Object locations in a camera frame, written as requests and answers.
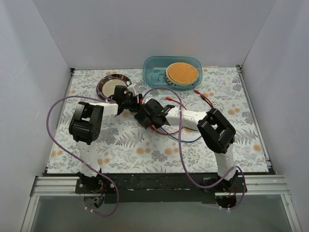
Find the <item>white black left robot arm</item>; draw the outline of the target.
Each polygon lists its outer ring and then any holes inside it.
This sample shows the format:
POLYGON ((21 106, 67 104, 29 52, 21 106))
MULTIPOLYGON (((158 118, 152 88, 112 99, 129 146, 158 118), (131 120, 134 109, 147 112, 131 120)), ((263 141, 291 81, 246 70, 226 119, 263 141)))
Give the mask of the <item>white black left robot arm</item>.
POLYGON ((103 100, 96 102, 78 102, 73 113, 69 134, 79 148, 80 159, 84 167, 80 171, 82 177, 89 177, 86 182, 87 189, 92 193, 102 190, 103 182, 97 178, 100 171, 96 146, 104 118, 117 116, 124 110, 137 113, 141 108, 142 94, 136 93, 134 85, 116 85, 114 93, 103 100))

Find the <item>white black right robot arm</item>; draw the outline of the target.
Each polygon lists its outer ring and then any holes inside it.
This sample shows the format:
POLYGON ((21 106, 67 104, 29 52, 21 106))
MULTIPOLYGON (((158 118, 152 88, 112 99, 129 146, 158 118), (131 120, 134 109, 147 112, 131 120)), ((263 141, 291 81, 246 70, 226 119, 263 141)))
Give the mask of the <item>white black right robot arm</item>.
POLYGON ((179 139, 180 159, 187 177, 195 186, 202 189, 212 189, 219 185, 222 191, 229 192, 235 188, 238 177, 233 158, 236 130, 218 109, 211 108, 208 112, 195 112, 177 108, 174 105, 163 107, 157 100, 148 99, 134 118, 145 129, 150 126, 160 128, 168 125, 200 132, 208 149, 215 154, 218 180, 209 186, 202 186, 193 180, 186 169, 182 155, 182 143, 179 139))

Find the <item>black network switch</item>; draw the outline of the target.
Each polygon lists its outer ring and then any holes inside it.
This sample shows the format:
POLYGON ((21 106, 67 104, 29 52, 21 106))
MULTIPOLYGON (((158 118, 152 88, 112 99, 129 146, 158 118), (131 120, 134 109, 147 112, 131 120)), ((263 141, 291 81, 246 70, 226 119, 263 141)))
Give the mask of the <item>black network switch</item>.
POLYGON ((148 129, 152 124, 149 115, 145 112, 138 112, 134 115, 135 120, 145 129, 148 129))

